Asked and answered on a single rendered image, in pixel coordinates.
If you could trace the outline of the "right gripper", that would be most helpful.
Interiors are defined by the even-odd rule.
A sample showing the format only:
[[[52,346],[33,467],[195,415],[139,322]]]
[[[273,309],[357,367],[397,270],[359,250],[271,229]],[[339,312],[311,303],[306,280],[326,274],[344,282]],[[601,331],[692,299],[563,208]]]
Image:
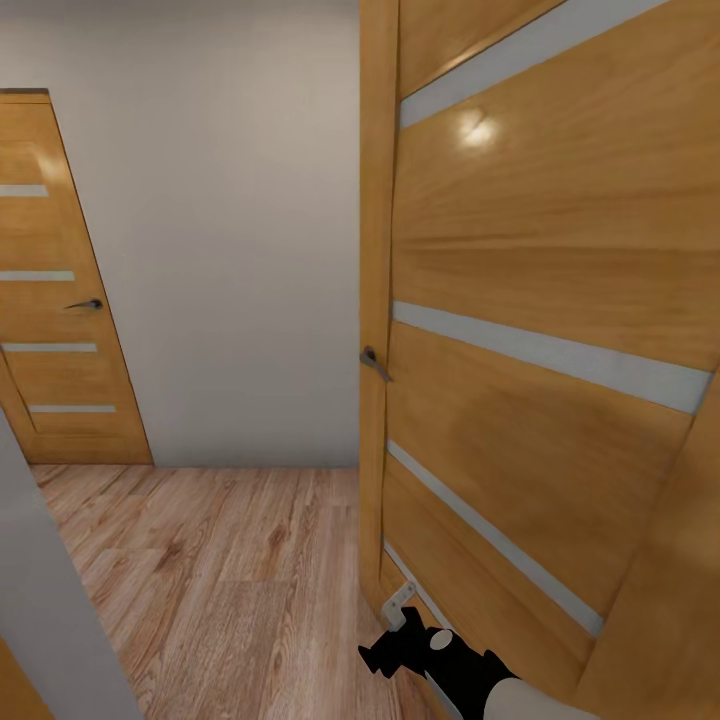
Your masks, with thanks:
[[[385,634],[373,643],[371,649],[359,647],[359,653],[369,666],[369,669],[376,673],[379,669],[387,679],[390,679],[401,665],[412,670],[408,664],[408,638],[416,630],[428,630],[424,627],[421,617],[415,607],[404,609],[403,615],[407,622],[399,631],[385,631]]]

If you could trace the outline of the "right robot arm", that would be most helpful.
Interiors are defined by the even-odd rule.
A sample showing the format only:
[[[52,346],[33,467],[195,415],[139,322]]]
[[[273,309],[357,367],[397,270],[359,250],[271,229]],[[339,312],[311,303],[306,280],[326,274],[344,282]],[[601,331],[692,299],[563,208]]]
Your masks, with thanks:
[[[388,631],[359,653],[376,673],[390,679],[401,665],[428,680],[453,720],[604,720],[542,694],[514,674],[492,651],[479,655],[452,629],[425,628],[406,582],[383,606]]]

